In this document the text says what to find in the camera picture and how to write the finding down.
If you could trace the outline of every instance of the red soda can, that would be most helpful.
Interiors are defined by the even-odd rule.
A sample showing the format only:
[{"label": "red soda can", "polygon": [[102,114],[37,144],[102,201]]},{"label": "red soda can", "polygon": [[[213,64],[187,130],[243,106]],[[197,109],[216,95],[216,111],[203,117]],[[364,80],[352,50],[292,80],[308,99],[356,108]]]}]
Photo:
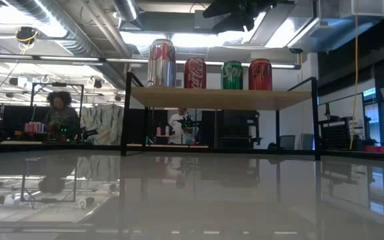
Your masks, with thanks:
[{"label": "red soda can", "polygon": [[176,48],[167,39],[155,40],[149,49],[147,86],[175,87]]},{"label": "red soda can", "polygon": [[272,66],[267,59],[255,59],[248,68],[249,90],[272,90]]},{"label": "red soda can", "polygon": [[185,63],[185,88],[207,87],[207,64],[200,57],[191,57]]}]

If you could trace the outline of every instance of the coca-cola logo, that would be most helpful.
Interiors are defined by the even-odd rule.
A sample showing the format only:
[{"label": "coca-cola logo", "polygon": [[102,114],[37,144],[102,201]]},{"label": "coca-cola logo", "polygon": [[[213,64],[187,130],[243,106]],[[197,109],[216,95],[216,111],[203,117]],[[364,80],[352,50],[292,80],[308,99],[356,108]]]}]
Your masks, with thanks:
[{"label": "coca-cola logo", "polygon": [[188,79],[192,88],[203,88],[204,60],[190,59]]},{"label": "coca-cola logo", "polygon": [[234,67],[232,65],[228,65],[224,67],[224,70],[223,70],[223,77],[240,77],[242,76],[242,74],[243,74],[242,69],[238,67]]},{"label": "coca-cola logo", "polygon": [[162,47],[151,48],[149,54],[149,60],[157,60],[162,57],[163,60],[169,60],[170,62],[176,62],[175,60],[175,49],[169,47],[168,44],[163,43]]}]

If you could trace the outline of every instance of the silver soda can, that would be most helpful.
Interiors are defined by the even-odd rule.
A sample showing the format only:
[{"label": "silver soda can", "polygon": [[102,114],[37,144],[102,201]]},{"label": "silver soda can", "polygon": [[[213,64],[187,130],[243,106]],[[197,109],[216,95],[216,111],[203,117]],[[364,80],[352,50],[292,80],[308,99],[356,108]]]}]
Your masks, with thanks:
[{"label": "silver soda can", "polygon": [[155,40],[149,50],[147,86],[174,87],[176,81],[176,49],[167,39]]}]

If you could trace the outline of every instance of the chair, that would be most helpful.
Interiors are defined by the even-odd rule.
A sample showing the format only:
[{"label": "chair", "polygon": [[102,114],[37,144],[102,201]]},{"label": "chair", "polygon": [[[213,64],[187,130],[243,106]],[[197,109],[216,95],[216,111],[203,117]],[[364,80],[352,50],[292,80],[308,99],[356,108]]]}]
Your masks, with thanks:
[{"label": "chair", "polygon": [[313,134],[312,133],[300,134],[299,146],[301,146],[302,150],[312,150],[313,149]]},{"label": "chair", "polygon": [[282,149],[294,150],[295,135],[284,135],[279,137],[279,146]]}]

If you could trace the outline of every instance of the sprite can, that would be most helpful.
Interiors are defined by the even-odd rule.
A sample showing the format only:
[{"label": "sprite can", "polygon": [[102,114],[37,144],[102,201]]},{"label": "sprite can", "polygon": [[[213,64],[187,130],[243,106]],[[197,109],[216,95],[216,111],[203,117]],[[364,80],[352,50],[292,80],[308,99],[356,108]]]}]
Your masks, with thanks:
[{"label": "sprite can", "polygon": [[244,69],[238,61],[224,62],[221,68],[221,88],[222,89],[243,89]]}]

